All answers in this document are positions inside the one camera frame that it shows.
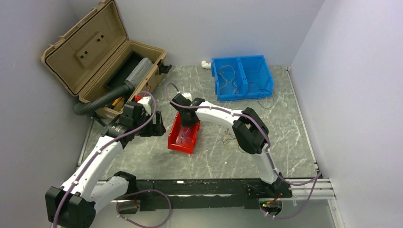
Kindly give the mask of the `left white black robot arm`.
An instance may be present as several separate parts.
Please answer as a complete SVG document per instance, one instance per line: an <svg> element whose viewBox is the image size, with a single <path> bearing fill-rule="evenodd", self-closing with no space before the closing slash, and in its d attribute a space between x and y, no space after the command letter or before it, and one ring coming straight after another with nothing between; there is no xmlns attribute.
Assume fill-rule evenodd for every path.
<svg viewBox="0 0 403 228"><path fill-rule="evenodd" d="M97 186L102 173L135 136L162 136L166 132L161 112L130 102L124 112L104 128L95 148L60 187L45 194L48 220L56 228L88 228L96 214L112 200L133 198L139 191L134 175L119 171Z"/></svg>

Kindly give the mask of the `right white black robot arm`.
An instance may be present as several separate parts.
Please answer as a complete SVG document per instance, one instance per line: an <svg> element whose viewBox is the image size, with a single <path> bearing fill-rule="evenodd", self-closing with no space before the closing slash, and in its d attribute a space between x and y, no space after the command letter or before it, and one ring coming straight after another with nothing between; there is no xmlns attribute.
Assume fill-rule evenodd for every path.
<svg viewBox="0 0 403 228"><path fill-rule="evenodd" d="M254 109L233 110L214 105L204 99L191 101L177 93L170 104L179 112L182 124L193 126L200 121L211 122L232 129L239 147L250 154L259 171L262 192L274 197L280 191L280 172L269 155L269 130Z"/></svg>

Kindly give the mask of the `white pipe elbow fitting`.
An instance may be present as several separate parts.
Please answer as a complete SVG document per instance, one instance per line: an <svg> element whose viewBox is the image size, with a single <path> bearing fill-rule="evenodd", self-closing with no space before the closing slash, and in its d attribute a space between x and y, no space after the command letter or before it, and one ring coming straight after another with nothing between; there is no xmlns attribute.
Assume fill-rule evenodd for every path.
<svg viewBox="0 0 403 228"><path fill-rule="evenodd" d="M207 61L203 60L203 61L201 62L201 67L202 67L203 69L211 69L211 62L207 62Z"/></svg>

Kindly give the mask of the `blue divided plastic bin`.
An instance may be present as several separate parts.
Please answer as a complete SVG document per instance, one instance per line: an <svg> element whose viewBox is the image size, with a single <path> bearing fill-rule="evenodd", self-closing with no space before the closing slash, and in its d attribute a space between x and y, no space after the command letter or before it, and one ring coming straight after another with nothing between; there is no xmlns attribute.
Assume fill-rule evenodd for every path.
<svg viewBox="0 0 403 228"><path fill-rule="evenodd" d="M218 101L265 98L273 94L274 80L263 55L213 58L211 74Z"/></svg>

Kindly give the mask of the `red plastic bin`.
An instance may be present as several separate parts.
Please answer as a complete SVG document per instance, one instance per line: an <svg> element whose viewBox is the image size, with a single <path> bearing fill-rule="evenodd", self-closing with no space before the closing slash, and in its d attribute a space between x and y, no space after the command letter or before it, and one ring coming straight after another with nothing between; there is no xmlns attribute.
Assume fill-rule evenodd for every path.
<svg viewBox="0 0 403 228"><path fill-rule="evenodd" d="M199 129L200 122L192 127L183 127L180 115L177 112L168 136L167 148L174 151L193 154Z"/></svg>

